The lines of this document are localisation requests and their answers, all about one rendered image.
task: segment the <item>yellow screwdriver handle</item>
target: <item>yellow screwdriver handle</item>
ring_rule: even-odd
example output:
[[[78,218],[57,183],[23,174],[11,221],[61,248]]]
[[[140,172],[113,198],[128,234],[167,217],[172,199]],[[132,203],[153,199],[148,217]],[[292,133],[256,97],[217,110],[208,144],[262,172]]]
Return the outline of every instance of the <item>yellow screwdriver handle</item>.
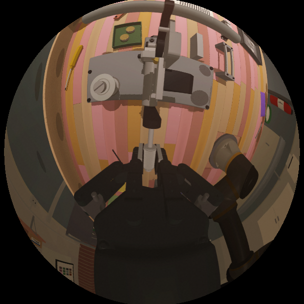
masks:
[[[82,51],[83,47],[84,47],[83,45],[79,45],[78,46],[78,48],[77,48],[77,50],[76,50],[76,52],[74,54],[74,57],[72,58],[72,61],[71,61],[70,65],[69,65],[71,69],[75,66],[76,61],[77,61],[77,59],[79,57],[79,54]]]

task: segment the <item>gold coin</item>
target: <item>gold coin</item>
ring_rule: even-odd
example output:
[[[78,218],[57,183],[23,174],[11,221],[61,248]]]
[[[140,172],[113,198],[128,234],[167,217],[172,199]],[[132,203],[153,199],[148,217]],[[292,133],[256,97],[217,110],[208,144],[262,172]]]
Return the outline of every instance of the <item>gold coin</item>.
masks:
[[[129,40],[129,35],[128,34],[123,34],[120,36],[120,41],[126,42]]]
[[[125,30],[128,34],[131,34],[131,33],[134,33],[135,27],[134,26],[128,26]]]

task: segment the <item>white vent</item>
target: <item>white vent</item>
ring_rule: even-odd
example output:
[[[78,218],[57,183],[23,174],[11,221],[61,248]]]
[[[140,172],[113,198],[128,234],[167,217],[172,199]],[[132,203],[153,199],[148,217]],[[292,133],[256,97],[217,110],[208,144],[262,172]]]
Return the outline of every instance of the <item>white vent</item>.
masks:
[[[177,1],[177,0],[172,0],[172,1],[174,1],[176,4],[179,4],[181,6],[185,6],[185,7],[200,11],[200,12],[205,13],[205,14],[214,18],[213,12],[209,9],[203,8],[203,7],[198,6],[198,5],[194,5],[192,3],[187,3],[187,2],[184,2],[184,1]]]

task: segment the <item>white round knob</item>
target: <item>white round knob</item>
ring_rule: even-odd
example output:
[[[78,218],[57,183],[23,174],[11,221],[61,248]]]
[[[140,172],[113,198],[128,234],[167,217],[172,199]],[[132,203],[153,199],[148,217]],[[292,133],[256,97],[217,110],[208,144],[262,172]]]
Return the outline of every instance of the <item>white round knob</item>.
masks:
[[[95,100],[103,102],[116,94],[119,86],[118,79],[109,74],[101,74],[92,81],[90,93]]]

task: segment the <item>gray metal plate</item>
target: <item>gray metal plate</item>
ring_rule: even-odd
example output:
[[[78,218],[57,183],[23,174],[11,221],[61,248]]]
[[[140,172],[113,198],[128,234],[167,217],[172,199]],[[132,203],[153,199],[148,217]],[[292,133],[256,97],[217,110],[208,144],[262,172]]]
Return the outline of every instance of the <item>gray metal plate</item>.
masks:
[[[118,79],[120,87],[108,101],[142,100],[144,84],[144,64],[138,59],[141,51],[123,51],[92,57],[89,60],[91,73],[87,75],[88,102],[98,102],[92,97],[90,88],[92,81],[100,74],[109,74]],[[181,56],[173,63],[170,70],[192,74],[192,94],[179,92],[163,92],[163,102],[209,109],[214,70],[202,62]]]

